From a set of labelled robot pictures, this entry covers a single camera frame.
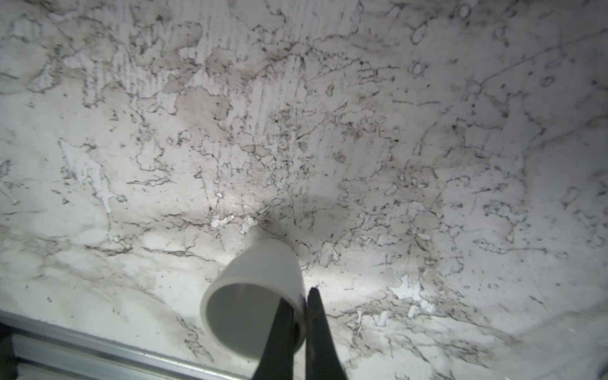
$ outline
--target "white cup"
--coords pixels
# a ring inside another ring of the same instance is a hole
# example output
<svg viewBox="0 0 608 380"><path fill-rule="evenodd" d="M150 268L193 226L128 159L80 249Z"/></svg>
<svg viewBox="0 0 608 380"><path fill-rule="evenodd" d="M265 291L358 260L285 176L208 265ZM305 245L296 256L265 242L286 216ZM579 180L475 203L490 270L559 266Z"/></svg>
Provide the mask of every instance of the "white cup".
<svg viewBox="0 0 608 380"><path fill-rule="evenodd" d="M295 252L279 240L262 240L235 257L201 301L206 330L248 358L261 358L283 298L294 310L295 351L305 337L304 279Z"/></svg>

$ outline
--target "scratched surface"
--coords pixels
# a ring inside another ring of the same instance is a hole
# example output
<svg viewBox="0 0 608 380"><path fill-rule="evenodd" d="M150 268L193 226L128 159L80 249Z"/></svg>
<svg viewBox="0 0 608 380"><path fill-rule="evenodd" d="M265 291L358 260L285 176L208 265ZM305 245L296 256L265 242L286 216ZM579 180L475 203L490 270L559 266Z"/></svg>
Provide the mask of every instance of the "scratched surface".
<svg viewBox="0 0 608 380"><path fill-rule="evenodd" d="M276 237L352 380L487 379L491 347L608 294L607 19L6 0L0 308L250 375L198 307Z"/></svg>

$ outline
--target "gray marble pattern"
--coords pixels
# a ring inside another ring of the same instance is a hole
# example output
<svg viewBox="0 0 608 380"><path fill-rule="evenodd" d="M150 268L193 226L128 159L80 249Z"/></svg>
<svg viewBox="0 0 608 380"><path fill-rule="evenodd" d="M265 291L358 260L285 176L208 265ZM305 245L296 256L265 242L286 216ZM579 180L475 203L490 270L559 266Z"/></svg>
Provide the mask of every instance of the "gray marble pattern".
<svg viewBox="0 0 608 380"><path fill-rule="evenodd" d="M3 1L0 309L250 375L199 303L274 237L350 379L488 379L493 347L607 298L607 19Z"/></svg>

